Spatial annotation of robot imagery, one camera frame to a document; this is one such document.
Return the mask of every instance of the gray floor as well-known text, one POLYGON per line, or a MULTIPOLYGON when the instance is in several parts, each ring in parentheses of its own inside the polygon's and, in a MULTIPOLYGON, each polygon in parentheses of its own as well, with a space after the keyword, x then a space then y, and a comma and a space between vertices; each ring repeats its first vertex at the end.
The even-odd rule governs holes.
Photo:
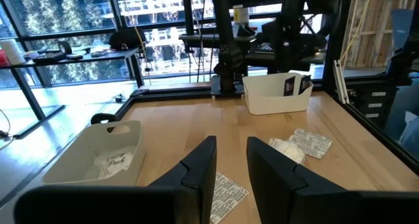
MULTIPOLYGON (((357 69, 345 71, 345 76, 376 75, 383 69, 357 69)), ((252 71, 250 75, 264 75, 266 70, 252 71)), ((314 66, 309 73, 313 79, 323 76, 323 68, 314 66)), ((172 79, 154 79, 151 84, 188 83, 189 77, 172 79)), ((14 223, 12 209, 16 199, 30 188, 40 186, 41 178, 54 159, 72 142, 76 135, 85 128, 92 115, 98 112, 114 113, 120 104, 113 103, 113 96, 129 96, 136 85, 132 81, 121 83, 90 84, 84 86, 65 86, 57 88, 34 89, 39 103, 47 111, 55 105, 66 105, 66 108, 55 117, 45 122, 23 140, 12 142, 0 151, 0 223, 14 223)), ((9 115, 12 133, 35 120, 21 90, 0 90, 0 98, 12 98, 13 101, 0 102, 0 108, 9 115)), ((6 127, 4 120, 0 128, 6 127)))

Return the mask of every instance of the white plastic bin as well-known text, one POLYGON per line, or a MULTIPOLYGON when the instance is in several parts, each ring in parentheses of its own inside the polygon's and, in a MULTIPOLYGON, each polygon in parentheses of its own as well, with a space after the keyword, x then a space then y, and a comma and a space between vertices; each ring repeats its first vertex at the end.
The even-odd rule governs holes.
POLYGON ((244 97, 249 112, 253 115, 266 115, 307 110, 313 83, 299 95, 301 78, 298 73, 244 77, 244 97), (295 77, 294 96, 283 96, 285 80, 291 77, 295 77))
POLYGON ((45 185, 122 185, 134 186, 143 164, 145 150, 141 147, 139 121, 95 124, 84 129, 67 151, 44 175, 45 185), (115 128, 108 133, 108 128, 115 128), (114 176, 98 179, 99 168, 92 171, 97 156, 127 146, 136 147, 129 169, 114 176))

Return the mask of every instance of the desk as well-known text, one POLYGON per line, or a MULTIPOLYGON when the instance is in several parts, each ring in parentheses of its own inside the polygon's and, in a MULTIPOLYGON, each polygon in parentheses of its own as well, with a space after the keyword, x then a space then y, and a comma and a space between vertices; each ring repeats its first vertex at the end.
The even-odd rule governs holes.
POLYGON ((321 160, 307 157, 304 165, 345 189, 419 191, 419 177, 324 92, 314 92, 308 110, 297 113, 255 116, 241 99, 199 99, 137 103, 123 120, 143 123, 147 155, 140 186, 163 175, 207 136, 217 136, 217 171, 249 191, 222 224, 260 223, 247 171, 247 137, 286 140, 296 128, 333 141, 321 160))
POLYGON ((131 68, 134 70, 134 74, 136 75, 136 80, 138 87, 143 85, 142 76, 141 76, 141 70, 139 68, 139 64, 137 62, 137 58, 135 56, 135 53, 137 53, 139 48, 131 48, 127 51, 116 51, 112 53, 108 53, 106 56, 101 57, 91 57, 91 55, 86 54, 83 56, 83 59, 80 60, 61 60, 59 62, 54 62, 50 64, 36 64, 32 61, 27 62, 25 64, 20 65, 13 65, 13 66, 6 66, 6 67, 0 67, 0 69, 10 69, 12 71, 12 74, 14 78, 16 79, 16 82, 18 83, 20 89, 24 93, 26 100, 29 102, 35 116, 37 117, 38 121, 35 122, 32 125, 29 125, 25 130, 17 133, 14 135, 16 139, 22 139, 25 136, 27 136, 30 132, 32 132, 34 129, 36 129, 41 123, 48 120, 49 118, 53 117, 56 113, 61 111, 65 106, 61 105, 56 107, 54 110, 52 110, 50 113, 45 114, 39 105, 37 99, 33 95, 33 92, 28 85, 24 74, 22 73, 21 69, 24 67, 43 67, 48 65, 62 65, 62 64, 76 64, 76 63, 86 63, 86 62, 98 62, 98 61, 107 61, 107 60, 127 60, 126 64, 128 68, 131 68))

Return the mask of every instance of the tape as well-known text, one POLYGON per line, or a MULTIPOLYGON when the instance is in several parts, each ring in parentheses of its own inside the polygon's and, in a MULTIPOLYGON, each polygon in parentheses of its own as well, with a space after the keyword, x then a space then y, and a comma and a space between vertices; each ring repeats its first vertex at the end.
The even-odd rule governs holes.
POLYGON ((72 54, 73 51, 71 49, 70 44, 68 41, 58 41, 58 48, 63 52, 64 54, 72 54))

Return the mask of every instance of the white container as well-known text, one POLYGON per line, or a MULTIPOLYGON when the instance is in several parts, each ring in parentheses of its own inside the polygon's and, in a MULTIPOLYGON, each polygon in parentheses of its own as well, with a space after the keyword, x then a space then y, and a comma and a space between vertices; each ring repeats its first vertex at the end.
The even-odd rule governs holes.
POLYGON ((299 95, 301 78, 298 73, 244 77, 244 97, 249 112, 253 115, 266 115, 307 110, 313 83, 299 95), (295 77, 294 96, 283 96, 285 80, 291 77, 295 77))
POLYGON ((139 121, 95 124, 84 129, 66 152, 44 175, 45 185, 122 185, 134 186, 143 164, 145 150, 141 147, 141 123, 139 121), (97 156, 127 146, 136 147, 127 170, 98 179, 99 169, 92 172, 97 156))

